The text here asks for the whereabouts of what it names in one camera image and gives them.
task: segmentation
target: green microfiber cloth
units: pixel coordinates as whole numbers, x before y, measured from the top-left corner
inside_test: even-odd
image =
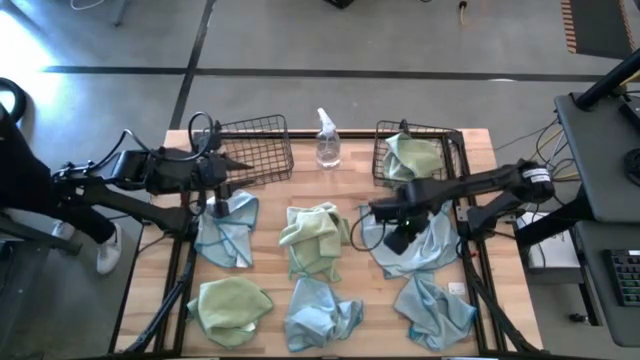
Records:
[[[384,176],[400,181],[429,177],[442,168],[438,150],[427,140],[400,133],[386,140],[389,151],[383,160]]]
[[[200,285],[200,294],[187,304],[209,340],[233,349],[251,340],[258,320],[273,309],[273,301],[256,284],[230,277]]]
[[[289,278],[293,273],[322,272],[329,281],[340,281],[334,270],[341,244],[349,243],[349,223],[332,203],[310,209],[287,208],[287,227],[280,234],[280,246],[289,245]]]

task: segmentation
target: black floor stripe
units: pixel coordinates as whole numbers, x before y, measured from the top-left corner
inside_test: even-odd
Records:
[[[602,75],[587,74],[509,74],[481,72],[425,72],[377,70],[293,70],[293,69],[196,69],[196,75],[230,77],[294,77],[294,78],[353,78],[353,79],[416,79],[416,80],[513,80],[540,82],[595,82]]]
[[[202,53],[202,47],[204,46],[204,39],[207,36],[207,30],[209,29],[209,19],[213,12],[213,6],[216,0],[207,0],[207,4],[200,20],[200,26],[198,27],[198,35],[193,44],[191,50],[191,56],[189,57],[189,64],[187,65],[186,74],[178,93],[178,99],[176,100],[176,106],[173,109],[173,115],[171,116],[171,123],[169,123],[169,130],[175,130],[180,128],[180,122],[184,115],[184,109],[187,106],[187,98],[191,91],[191,84],[193,84],[193,77],[196,67],[198,66],[198,60],[200,60],[200,54]]]
[[[45,66],[41,72],[55,74],[113,74],[113,75],[184,75],[186,68],[120,67],[120,66]]]

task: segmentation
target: white shoe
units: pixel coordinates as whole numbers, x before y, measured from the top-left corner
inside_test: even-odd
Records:
[[[102,275],[106,275],[115,269],[118,260],[120,260],[120,253],[122,252],[122,228],[118,224],[113,224],[116,231],[109,240],[98,245],[98,261],[96,263],[96,270]]]
[[[56,220],[53,224],[54,227],[51,235],[59,237],[62,240],[71,240],[73,233],[76,231],[76,228],[74,228],[73,225],[61,220]]]

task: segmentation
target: spray bottle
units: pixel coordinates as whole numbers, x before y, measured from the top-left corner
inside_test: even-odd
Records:
[[[323,108],[318,109],[322,131],[316,136],[316,159],[325,168],[330,168],[340,163],[340,137],[336,126]]]

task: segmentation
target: wooden table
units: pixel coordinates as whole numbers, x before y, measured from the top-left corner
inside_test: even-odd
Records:
[[[496,160],[486,129],[461,130],[464,134],[467,158],[471,173],[496,167]],[[185,131],[169,131],[166,147],[188,149]],[[260,200],[260,213],[256,231],[251,237],[254,267],[250,269],[223,269],[202,257],[196,262],[191,298],[197,296],[200,284],[229,276],[245,276],[266,290],[275,307],[259,323],[253,340],[235,350],[226,350],[209,341],[196,322],[186,326],[183,356],[430,356],[477,355],[475,334],[446,349],[444,354],[434,354],[407,338],[409,321],[398,314],[392,304],[405,285],[406,279],[385,280],[382,270],[368,253],[343,247],[337,271],[342,281],[332,284],[343,299],[363,299],[364,321],[345,341],[335,341],[324,349],[311,348],[290,354],[284,336],[284,318],[295,286],[295,279],[288,278],[288,258],[284,248],[278,246],[280,231],[286,225],[288,206],[312,207],[329,200],[336,204],[343,216],[353,223],[358,217],[356,207],[368,200],[388,194],[388,189],[373,185],[371,176],[372,140],[343,140],[342,164],[336,170],[321,170],[315,161],[315,143],[293,140],[295,167],[290,180],[252,187],[248,191]],[[489,202],[495,194],[477,197],[479,205]],[[159,206],[175,206],[177,196],[161,196],[154,199]],[[498,230],[512,233],[510,226],[500,225]],[[155,226],[148,226],[140,245],[161,236]],[[514,325],[526,339],[541,347],[540,334],[534,316],[529,290],[520,263],[515,241],[496,236],[486,242],[491,271],[498,295],[498,302]],[[130,345],[148,324],[162,300],[172,241],[166,240],[140,254],[132,275],[123,318],[116,340],[115,350]],[[447,287],[449,282],[465,282],[460,260],[436,272],[438,285]],[[167,331],[167,344],[171,344],[177,309],[171,315]],[[485,333],[490,348],[495,344],[488,311],[482,311]]]

